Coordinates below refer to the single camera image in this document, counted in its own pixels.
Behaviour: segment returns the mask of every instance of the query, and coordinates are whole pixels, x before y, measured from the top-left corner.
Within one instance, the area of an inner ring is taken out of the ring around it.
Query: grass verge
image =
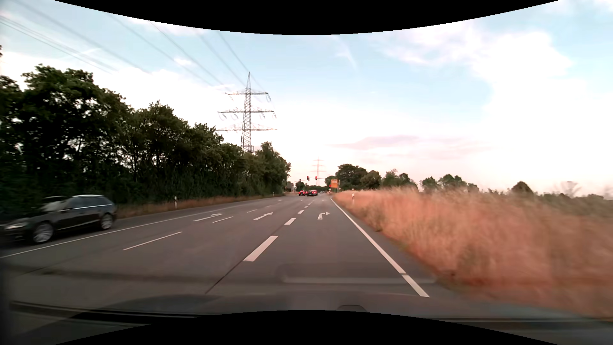
[[[488,193],[355,194],[334,199],[458,292],[613,316],[613,222],[600,211]]]

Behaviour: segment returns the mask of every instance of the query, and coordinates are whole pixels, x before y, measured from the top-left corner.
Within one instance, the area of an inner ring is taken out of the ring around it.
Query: dry grass
[[[154,214],[166,211],[174,211],[176,209],[190,209],[193,207],[211,206],[217,204],[235,203],[237,201],[257,200],[263,198],[273,198],[273,195],[267,196],[216,196],[214,198],[179,200],[177,208],[175,202],[161,204],[144,204],[144,205],[119,205],[117,209],[118,218],[129,218],[137,215]]]
[[[335,201],[398,241],[448,286],[468,295],[613,316],[613,222],[485,193],[406,189],[339,193]]]

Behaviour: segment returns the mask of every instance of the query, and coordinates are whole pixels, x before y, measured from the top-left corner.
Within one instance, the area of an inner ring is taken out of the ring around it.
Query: road
[[[121,219],[1,254],[13,301],[102,308],[163,295],[450,292],[331,196],[282,196]]]

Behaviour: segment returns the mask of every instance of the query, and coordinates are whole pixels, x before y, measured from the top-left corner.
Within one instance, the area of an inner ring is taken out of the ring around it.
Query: electricity pylon
[[[240,135],[240,147],[245,152],[253,153],[253,146],[251,145],[251,132],[252,131],[276,131],[273,128],[264,127],[260,125],[252,125],[251,124],[251,114],[259,113],[260,118],[266,118],[264,113],[271,112],[272,115],[276,118],[276,114],[273,110],[262,109],[260,107],[252,107],[251,106],[251,96],[255,95],[266,95],[267,100],[270,102],[270,95],[264,91],[254,91],[251,89],[251,72],[247,75],[247,85],[245,87],[245,91],[236,91],[228,93],[227,95],[232,97],[233,95],[241,95],[245,96],[245,106],[240,108],[229,109],[226,111],[220,111],[219,113],[223,115],[224,118],[227,118],[225,114],[231,114],[231,117],[235,117],[238,119],[236,114],[243,114],[243,126],[239,129],[237,125],[233,125],[232,127],[226,127],[220,129],[218,131],[241,131]]]

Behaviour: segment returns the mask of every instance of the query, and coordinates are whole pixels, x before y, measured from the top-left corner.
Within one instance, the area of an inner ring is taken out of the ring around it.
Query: black car
[[[102,195],[50,196],[39,207],[0,228],[9,241],[25,239],[30,244],[40,244],[60,231],[90,226],[108,230],[116,215],[117,206]]]

